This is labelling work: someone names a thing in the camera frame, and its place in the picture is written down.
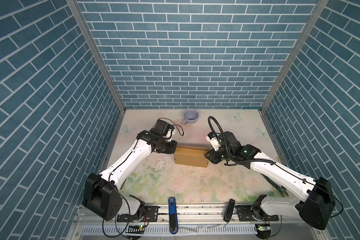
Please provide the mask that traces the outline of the brown cardboard box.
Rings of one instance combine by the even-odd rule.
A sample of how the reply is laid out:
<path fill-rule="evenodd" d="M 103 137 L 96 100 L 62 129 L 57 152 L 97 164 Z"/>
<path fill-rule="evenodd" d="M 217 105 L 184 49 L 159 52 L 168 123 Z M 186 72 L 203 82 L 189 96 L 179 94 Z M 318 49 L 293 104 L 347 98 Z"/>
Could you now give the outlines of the brown cardboard box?
<path fill-rule="evenodd" d="M 206 148 L 177 146 L 174 153 L 175 164 L 207 168 L 209 160 L 205 157 L 205 154 L 208 151 Z"/>

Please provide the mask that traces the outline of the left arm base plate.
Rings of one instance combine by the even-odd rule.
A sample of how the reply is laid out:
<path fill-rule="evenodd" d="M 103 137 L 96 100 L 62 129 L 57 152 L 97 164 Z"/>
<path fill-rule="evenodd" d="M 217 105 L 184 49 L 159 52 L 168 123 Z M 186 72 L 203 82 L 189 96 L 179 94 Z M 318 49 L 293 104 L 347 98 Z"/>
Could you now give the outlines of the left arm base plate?
<path fill-rule="evenodd" d="M 159 206 L 145 206 L 144 210 L 141 211 L 140 214 L 135 215 L 118 215 L 117 222 L 118 223 L 127 223 L 127 222 L 143 222 L 146 217 L 148 217 L 149 222 L 157 222 L 159 215 Z"/>

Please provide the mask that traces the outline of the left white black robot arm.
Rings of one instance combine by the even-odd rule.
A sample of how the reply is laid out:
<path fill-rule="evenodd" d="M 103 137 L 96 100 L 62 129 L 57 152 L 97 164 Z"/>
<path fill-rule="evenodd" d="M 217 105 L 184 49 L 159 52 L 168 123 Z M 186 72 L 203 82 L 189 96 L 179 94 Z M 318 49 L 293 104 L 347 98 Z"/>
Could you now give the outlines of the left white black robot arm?
<path fill-rule="evenodd" d="M 137 197 L 125 197 L 120 190 L 132 171 L 151 153 L 172 155 L 177 142 L 172 138 L 176 127 L 158 119 L 150 130 L 140 132 L 129 149 L 110 167 L 99 174 L 91 173 L 85 181 L 83 205 L 105 221 L 126 216 L 140 220 L 145 202 Z"/>

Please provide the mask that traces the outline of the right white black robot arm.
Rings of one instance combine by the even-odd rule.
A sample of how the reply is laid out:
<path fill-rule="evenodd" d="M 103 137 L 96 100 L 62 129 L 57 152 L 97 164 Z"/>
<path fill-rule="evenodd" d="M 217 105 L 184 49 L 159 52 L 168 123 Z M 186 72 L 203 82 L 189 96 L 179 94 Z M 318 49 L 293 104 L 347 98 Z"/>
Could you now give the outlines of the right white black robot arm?
<path fill-rule="evenodd" d="M 301 219 L 317 230 L 327 227 L 336 206 L 328 180 L 315 180 L 278 163 L 252 145 L 242 146 L 231 132 L 219 135 L 210 132 L 206 140 L 213 147 L 205 155 L 211 163 L 225 161 L 226 166 L 244 166 L 262 174 L 292 194 L 289 198 L 259 195 L 251 206 L 256 220 L 285 216 Z"/>

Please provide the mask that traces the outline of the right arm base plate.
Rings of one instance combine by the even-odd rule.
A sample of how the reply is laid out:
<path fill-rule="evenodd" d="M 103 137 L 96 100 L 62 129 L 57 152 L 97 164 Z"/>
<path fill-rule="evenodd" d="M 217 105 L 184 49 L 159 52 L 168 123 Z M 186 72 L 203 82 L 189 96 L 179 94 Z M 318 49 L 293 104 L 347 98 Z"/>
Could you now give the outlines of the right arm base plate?
<path fill-rule="evenodd" d="M 251 221 L 270 221 L 277 222 L 280 220 L 279 216 L 266 216 L 263 213 L 254 213 L 251 205 L 235 205 L 235 213 L 238 215 L 240 222 L 251 222 Z"/>

